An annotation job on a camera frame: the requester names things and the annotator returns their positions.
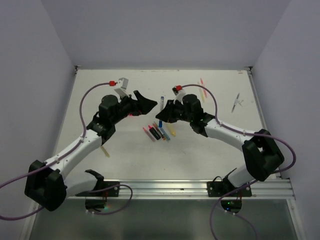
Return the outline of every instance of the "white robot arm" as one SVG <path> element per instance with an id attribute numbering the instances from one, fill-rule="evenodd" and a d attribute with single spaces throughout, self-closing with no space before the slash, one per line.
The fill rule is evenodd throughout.
<path id="1" fill-rule="evenodd" d="M 98 112 L 86 127 L 86 131 L 59 154 L 45 162 L 34 161 L 29 167 L 29 175 L 24 193 L 49 211 L 57 209 L 70 196 L 92 190 L 105 189 L 109 185 L 104 177 L 93 170 L 86 170 L 77 177 L 68 177 L 72 169 L 88 154 L 103 145 L 115 132 L 115 124 L 127 117 L 146 115 L 157 102 L 143 97 L 134 91 L 136 100 L 126 93 L 128 80 L 118 81 L 120 88 L 115 91 L 120 95 L 120 102 L 115 95 L 102 98 Z"/>
<path id="2" fill-rule="evenodd" d="M 254 133 L 270 135 L 267 130 L 253 132 L 218 122 L 215 116 L 204 112 L 196 95 L 186 94 L 181 86 L 176 86 L 172 90 L 176 98 L 167 101 L 165 108 L 156 115 L 157 119 L 167 123 L 179 120 L 188 122 L 197 134 L 223 141 L 243 152 L 245 164 L 232 170 L 221 182 L 213 182 L 213 191 L 219 192 L 215 197 L 252 180 L 266 180 L 284 162 L 284 156 L 273 139 L 248 135 Z M 238 133 L 222 125 L 231 127 Z"/>

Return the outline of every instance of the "red cable connector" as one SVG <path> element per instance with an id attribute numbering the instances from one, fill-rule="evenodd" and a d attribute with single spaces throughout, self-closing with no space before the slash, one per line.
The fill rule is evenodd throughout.
<path id="1" fill-rule="evenodd" d="M 182 89 L 182 86 L 178 85 L 178 86 L 175 87 L 175 89 L 179 92 Z"/>
<path id="2" fill-rule="evenodd" d="M 109 81 L 109 86 L 113 87 L 115 86 L 117 83 L 115 81 Z"/>

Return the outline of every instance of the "white enclosure wall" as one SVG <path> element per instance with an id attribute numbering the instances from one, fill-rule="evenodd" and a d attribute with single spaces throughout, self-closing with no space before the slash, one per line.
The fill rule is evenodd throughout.
<path id="1" fill-rule="evenodd" d="M 74 67 L 39 0 L 0 1 L 0 183 L 54 150 Z M 26 180 L 0 192 L 0 215 L 29 210 Z M 24 220 L 0 220 L 0 239 L 16 240 Z"/>
<path id="2" fill-rule="evenodd" d="M 290 0 L 42 0 L 76 65 L 253 66 Z"/>
<path id="3" fill-rule="evenodd" d="M 268 129 L 297 153 L 296 166 L 284 175 L 292 181 L 308 240 L 320 238 L 319 9 L 319 0 L 292 0 L 253 68 Z"/>

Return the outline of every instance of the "white table surface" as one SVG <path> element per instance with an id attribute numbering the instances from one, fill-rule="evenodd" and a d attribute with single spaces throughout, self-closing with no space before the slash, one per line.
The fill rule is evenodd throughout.
<path id="1" fill-rule="evenodd" d="M 79 118 L 79 103 L 84 93 L 98 83 L 129 79 L 127 92 L 134 90 L 146 98 L 164 104 L 175 96 L 175 85 L 196 84 L 203 79 L 218 102 L 219 119 L 225 123 L 258 131 L 262 128 L 254 94 L 246 71 L 236 70 L 79 70 L 57 144 L 57 152 L 74 141 L 82 131 Z M 185 89 L 201 100 L 196 87 Z M 242 106 L 233 104 L 240 93 Z M 101 98 L 115 91 L 110 86 L 94 89 L 84 100 L 83 116 L 88 124 L 98 111 Z M 208 96 L 202 103 L 204 110 L 214 115 L 213 100 Z M 176 137 L 171 141 L 152 142 L 143 131 L 155 119 L 159 104 L 143 116 L 129 116 L 119 122 L 115 134 L 104 147 L 110 154 L 106 157 L 100 148 L 89 154 L 70 176 L 87 169 L 102 174 L 105 179 L 213 179 L 225 176 L 232 169 L 244 164 L 242 152 L 216 139 L 206 138 L 193 132 L 187 122 L 174 124 Z"/>

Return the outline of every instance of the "blue marker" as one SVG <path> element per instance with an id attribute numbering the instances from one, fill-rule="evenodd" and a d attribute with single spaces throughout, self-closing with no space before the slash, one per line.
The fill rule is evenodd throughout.
<path id="1" fill-rule="evenodd" d="M 160 98 L 160 112 L 164 109 L 164 101 L 165 101 L 165 97 L 162 96 Z M 159 128 L 162 128 L 162 121 L 161 120 L 159 120 Z"/>
<path id="2" fill-rule="evenodd" d="M 166 138 L 166 140 L 169 142 L 170 141 L 170 137 L 169 135 L 166 133 L 166 131 L 162 128 L 159 127 L 159 129 L 161 130 L 162 134 L 164 135 L 164 137 Z"/>

